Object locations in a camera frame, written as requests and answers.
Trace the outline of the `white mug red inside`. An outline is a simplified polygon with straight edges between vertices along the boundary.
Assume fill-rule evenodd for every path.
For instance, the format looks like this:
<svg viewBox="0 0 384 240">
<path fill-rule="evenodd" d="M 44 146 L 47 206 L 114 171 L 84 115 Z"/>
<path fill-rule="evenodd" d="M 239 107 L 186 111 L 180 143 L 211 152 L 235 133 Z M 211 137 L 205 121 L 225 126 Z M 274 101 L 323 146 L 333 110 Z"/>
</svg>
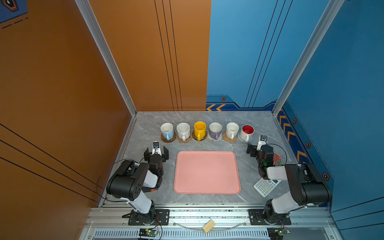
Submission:
<svg viewBox="0 0 384 240">
<path fill-rule="evenodd" d="M 252 136 L 255 132 L 255 129 L 251 125 L 242 126 L 239 135 L 243 140 L 248 140 L 250 136 Z"/>
</svg>

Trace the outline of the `light blue mug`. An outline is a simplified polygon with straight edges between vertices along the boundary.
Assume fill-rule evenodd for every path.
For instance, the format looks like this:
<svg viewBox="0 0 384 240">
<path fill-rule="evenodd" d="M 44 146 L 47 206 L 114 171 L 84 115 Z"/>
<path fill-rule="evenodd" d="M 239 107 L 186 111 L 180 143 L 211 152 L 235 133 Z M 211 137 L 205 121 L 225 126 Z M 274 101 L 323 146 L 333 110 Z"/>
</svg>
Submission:
<svg viewBox="0 0 384 240">
<path fill-rule="evenodd" d="M 174 137 L 174 127 L 171 123 L 164 123 L 161 125 L 161 131 L 163 137 L 170 141 Z"/>
</svg>

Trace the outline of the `paw shaped cork coaster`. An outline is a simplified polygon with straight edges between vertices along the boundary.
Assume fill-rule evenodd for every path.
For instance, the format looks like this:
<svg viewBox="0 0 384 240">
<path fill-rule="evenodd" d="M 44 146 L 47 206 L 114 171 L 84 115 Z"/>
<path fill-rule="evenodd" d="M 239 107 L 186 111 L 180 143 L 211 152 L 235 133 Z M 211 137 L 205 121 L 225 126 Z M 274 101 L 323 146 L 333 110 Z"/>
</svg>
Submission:
<svg viewBox="0 0 384 240">
<path fill-rule="evenodd" d="M 186 139 L 185 141 L 183 140 L 183 139 L 181 139 L 178 135 L 176 135 L 176 140 L 178 140 L 179 141 L 179 143 L 181 143 L 181 144 L 187 144 L 190 140 L 192 140 L 193 139 L 193 137 L 192 136 L 190 136 L 188 139 Z"/>
</svg>

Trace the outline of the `chipped brown wooden coaster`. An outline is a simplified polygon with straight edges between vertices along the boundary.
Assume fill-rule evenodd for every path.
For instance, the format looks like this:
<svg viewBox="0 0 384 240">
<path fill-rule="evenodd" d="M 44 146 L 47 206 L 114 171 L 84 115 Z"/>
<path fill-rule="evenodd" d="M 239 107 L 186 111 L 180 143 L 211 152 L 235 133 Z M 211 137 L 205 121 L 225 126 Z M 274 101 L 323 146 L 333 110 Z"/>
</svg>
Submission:
<svg viewBox="0 0 384 240">
<path fill-rule="evenodd" d="M 198 138 L 196 135 L 195 135 L 195 133 L 193 132 L 193 134 L 192 134 L 192 137 L 193 137 L 193 139 L 194 140 L 196 140 L 196 141 L 204 141 L 206 138 L 207 138 L 207 134 L 205 134 L 202 138 Z"/>
</svg>

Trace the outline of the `tan rattan coaster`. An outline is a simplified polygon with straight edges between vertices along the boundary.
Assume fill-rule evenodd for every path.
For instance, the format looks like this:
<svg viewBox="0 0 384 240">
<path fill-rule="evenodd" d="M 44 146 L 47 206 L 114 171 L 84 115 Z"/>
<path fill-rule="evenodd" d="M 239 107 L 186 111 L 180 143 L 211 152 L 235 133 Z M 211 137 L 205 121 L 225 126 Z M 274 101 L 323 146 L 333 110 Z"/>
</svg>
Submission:
<svg viewBox="0 0 384 240">
<path fill-rule="evenodd" d="M 223 137 L 223 140 L 225 140 L 226 142 L 229 142 L 229 143 L 234 143 L 234 142 L 236 142 L 237 139 L 238 139 L 238 136 L 237 136 L 237 135 L 235 135 L 233 139 L 228 138 L 226 132 L 224 132 L 224 133 L 222 134 L 222 137 Z"/>
</svg>

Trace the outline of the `cream multicolour woven coaster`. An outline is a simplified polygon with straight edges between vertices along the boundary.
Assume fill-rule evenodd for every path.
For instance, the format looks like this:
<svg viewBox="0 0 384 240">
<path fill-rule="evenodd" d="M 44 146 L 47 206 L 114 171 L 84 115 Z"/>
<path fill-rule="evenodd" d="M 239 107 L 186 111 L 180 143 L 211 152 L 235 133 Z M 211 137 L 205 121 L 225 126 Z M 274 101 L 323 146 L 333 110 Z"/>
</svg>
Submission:
<svg viewBox="0 0 384 240">
<path fill-rule="evenodd" d="M 219 136 L 219 138 L 216 140 L 216 139 L 214 139 L 214 138 L 212 138 L 209 134 L 208 134 L 208 139 L 209 140 L 211 140 L 211 141 L 213 141 L 213 142 L 218 142 L 218 141 L 220 141 L 221 139 L 222 139 L 222 134 L 220 134 L 220 136 Z"/>
</svg>

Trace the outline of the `yellow mug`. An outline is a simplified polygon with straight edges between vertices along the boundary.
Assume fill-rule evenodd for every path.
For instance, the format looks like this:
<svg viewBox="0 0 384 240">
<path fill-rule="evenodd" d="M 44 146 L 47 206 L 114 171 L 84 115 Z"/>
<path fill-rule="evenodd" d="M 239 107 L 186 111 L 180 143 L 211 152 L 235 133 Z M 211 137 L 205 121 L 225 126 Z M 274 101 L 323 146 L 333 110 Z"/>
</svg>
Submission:
<svg viewBox="0 0 384 240">
<path fill-rule="evenodd" d="M 193 132 L 200 139 L 207 133 L 207 125 L 204 122 L 196 122 Z"/>
</svg>

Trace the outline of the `lilac mug white inside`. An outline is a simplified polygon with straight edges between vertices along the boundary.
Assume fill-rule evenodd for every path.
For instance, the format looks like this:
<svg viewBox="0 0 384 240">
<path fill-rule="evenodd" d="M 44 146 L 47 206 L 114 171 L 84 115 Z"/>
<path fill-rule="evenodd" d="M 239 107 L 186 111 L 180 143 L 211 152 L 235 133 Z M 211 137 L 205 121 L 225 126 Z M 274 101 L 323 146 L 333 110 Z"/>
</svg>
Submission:
<svg viewBox="0 0 384 240">
<path fill-rule="evenodd" d="M 219 123 L 211 123 L 209 126 L 209 135 L 217 140 L 220 134 L 222 134 L 222 125 Z"/>
</svg>

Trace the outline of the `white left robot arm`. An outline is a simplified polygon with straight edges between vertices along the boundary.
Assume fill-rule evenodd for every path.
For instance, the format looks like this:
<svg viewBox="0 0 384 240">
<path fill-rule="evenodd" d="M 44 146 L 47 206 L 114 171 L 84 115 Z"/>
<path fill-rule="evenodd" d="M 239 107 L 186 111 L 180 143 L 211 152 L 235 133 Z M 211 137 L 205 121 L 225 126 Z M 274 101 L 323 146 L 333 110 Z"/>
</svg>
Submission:
<svg viewBox="0 0 384 240">
<path fill-rule="evenodd" d="M 108 180 L 107 193 L 127 202 L 133 210 L 125 218 L 135 217 L 139 221 L 150 224 L 155 220 L 155 204 L 145 192 L 157 190 L 163 181 L 163 163 L 169 159 L 169 150 L 161 149 L 159 142 L 153 142 L 153 149 L 146 149 L 144 162 L 122 160 L 119 168 Z"/>
</svg>

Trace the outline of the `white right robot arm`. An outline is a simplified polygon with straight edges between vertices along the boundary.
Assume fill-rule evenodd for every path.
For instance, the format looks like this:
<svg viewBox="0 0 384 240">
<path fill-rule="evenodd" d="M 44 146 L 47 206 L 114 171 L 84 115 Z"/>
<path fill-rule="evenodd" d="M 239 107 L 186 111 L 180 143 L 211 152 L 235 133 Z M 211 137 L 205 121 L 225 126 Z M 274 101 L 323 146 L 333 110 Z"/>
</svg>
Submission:
<svg viewBox="0 0 384 240">
<path fill-rule="evenodd" d="M 258 148 L 248 143 L 247 153 L 256 158 L 259 175 L 266 182 L 277 183 L 287 181 L 289 191 L 284 195 L 268 200 L 260 217 L 269 224 L 281 223 L 292 211 L 299 210 L 309 204 L 321 205 L 329 203 L 331 190 L 326 186 L 317 172 L 313 172 L 307 164 L 285 164 L 274 166 L 274 148 L 262 145 Z"/>
</svg>

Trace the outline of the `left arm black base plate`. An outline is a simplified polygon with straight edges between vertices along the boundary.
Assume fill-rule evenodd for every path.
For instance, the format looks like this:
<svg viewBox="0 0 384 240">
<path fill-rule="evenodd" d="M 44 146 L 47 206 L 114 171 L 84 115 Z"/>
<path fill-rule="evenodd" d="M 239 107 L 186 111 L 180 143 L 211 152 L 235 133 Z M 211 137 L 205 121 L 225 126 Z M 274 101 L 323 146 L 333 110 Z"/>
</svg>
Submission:
<svg viewBox="0 0 384 240">
<path fill-rule="evenodd" d="M 128 220 L 129 226 L 155 226 L 160 223 L 162 226 L 167 226 L 170 219 L 170 210 L 159 209 L 155 210 L 154 213 L 147 215 L 136 213 L 135 211 L 130 212 Z"/>
</svg>

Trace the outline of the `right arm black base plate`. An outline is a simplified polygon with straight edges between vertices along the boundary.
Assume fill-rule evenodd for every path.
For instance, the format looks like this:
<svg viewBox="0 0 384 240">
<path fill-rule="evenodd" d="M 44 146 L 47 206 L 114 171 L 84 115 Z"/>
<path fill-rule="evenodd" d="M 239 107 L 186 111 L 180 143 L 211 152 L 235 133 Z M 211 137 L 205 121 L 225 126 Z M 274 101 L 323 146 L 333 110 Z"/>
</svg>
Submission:
<svg viewBox="0 0 384 240">
<path fill-rule="evenodd" d="M 264 210 L 262 209 L 249 209 L 249 220 L 252 226 L 261 226 L 261 225 L 280 225 L 281 222 L 276 222 L 275 224 L 267 223 L 264 219 Z M 291 219 L 288 215 L 284 215 L 282 218 L 282 222 L 284 225 L 291 225 Z"/>
</svg>

